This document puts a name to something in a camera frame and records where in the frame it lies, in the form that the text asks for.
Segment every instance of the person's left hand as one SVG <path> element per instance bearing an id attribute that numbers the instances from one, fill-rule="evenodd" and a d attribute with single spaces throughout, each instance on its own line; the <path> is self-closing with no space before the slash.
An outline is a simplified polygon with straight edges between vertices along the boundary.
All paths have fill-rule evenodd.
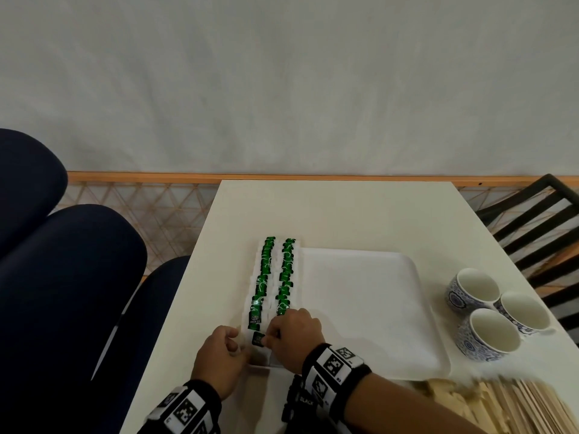
<path id="1" fill-rule="evenodd" d="M 237 343 L 231 338 L 239 334 L 236 328 L 217 327 L 197 352 L 191 379 L 200 379 L 212 386 L 221 400 L 227 398 L 237 385 L 243 367 L 250 359 L 251 350 L 245 347 L 239 354 Z"/>

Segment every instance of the cup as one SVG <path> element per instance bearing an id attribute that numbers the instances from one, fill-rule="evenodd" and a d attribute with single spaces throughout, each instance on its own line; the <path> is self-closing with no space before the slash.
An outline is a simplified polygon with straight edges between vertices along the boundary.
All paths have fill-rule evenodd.
<path id="1" fill-rule="evenodd" d="M 517 328 L 503 315 L 490 309 L 473 311 L 459 326 L 454 343 L 473 361 L 499 360 L 520 346 Z"/>
<path id="2" fill-rule="evenodd" d="M 539 300 L 518 292 L 505 292 L 493 304 L 525 336 L 548 333 L 551 319 Z"/>
<path id="3" fill-rule="evenodd" d="M 489 308 L 501 292 L 491 276 L 478 269 L 461 269 L 446 288 L 446 304 L 456 313 L 465 315 L 475 309 Z"/>

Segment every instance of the hand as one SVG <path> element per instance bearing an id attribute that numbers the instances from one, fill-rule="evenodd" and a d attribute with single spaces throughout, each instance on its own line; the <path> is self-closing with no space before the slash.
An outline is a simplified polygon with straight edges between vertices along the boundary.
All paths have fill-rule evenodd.
<path id="1" fill-rule="evenodd" d="M 217 327 L 197 352 L 191 379 L 200 379 L 212 386 L 221 400 L 227 398 L 237 385 L 251 351 L 246 347 L 237 355 L 237 343 L 231 338 L 239 334 L 236 328 Z"/>
<path id="2" fill-rule="evenodd" d="M 261 343 L 270 348 L 290 372 L 302 373 L 303 362 L 312 350 L 325 343 L 322 324 L 308 310 L 286 310 L 271 320 Z"/>

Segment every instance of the wristband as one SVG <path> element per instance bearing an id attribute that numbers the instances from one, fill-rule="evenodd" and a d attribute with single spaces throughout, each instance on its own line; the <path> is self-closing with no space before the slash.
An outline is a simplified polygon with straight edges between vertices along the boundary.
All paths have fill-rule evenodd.
<path id="1" fill-rule="evenodd" d="M 221 400 L 209 384 L 199 380 L 176 387 L 146 417 L 145 423 L 154 423 L 167 434 L 209 434 L 217 429 Z"/>
<path id="2" fill-rule="evenodd" d="M 303 363 L 305 389 L 335 421 L 343 419 L 346 401 L 372 371 L 346 347 L 320 344 Z"/>

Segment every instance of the gray wall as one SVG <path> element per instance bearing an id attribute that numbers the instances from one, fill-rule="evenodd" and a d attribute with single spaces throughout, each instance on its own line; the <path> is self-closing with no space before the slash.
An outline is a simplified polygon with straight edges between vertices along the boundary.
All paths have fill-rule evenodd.
<path id="1" fill-rule="evenodd" d="M 579 175 L 579 0 L 2 0 L 71 170 Z"/>

